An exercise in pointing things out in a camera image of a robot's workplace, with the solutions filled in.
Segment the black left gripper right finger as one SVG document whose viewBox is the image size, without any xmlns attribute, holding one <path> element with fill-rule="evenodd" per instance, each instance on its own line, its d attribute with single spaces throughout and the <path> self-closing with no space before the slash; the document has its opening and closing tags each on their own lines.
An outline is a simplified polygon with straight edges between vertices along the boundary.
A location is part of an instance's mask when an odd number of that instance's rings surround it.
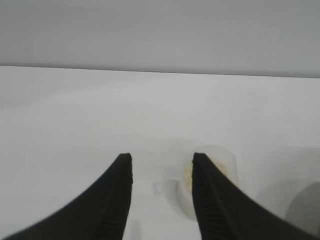
<svg viewBox="0 0 320 240">
<path fill-rule="evenodd" d="M 316 240 L 234 185 L 204 153 L 192 160 L 192 201 L 203 240 Z"/>
</svg>

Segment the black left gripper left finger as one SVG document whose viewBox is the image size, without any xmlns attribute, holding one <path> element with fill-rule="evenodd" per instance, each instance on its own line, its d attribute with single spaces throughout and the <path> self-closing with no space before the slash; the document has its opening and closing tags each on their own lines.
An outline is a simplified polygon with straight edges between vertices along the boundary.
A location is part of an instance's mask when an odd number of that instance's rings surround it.
<svg viewBox="0 0 320 240">
<path fill-rule="evenodd" d="M 121 153 L 83 193 L 8 240 L 121 240 L 132 200 L 133 164 Z"/>
</svg>

